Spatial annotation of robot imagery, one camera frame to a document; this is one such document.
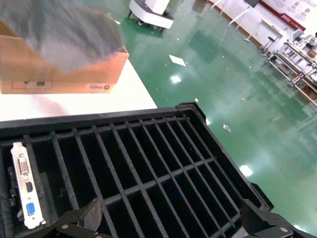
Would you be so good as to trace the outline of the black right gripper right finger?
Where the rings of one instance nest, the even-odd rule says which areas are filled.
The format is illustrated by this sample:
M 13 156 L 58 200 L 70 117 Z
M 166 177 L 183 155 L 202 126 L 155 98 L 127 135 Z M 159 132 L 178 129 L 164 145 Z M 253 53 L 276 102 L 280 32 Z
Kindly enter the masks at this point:
M 263 211 L 250 200 L 241 200 L 241 222 L 249 238 L 314 238 L 286 221 L 282 216 Z

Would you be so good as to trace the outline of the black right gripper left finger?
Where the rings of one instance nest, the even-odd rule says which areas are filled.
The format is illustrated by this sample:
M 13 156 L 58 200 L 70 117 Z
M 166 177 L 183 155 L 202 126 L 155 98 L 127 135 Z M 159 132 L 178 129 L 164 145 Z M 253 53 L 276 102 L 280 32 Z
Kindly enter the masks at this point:
M 103 204 L 94 198 L 87 206 L 67 211 L 53 225 L 32 234 L 33 238 L 96 238 Z

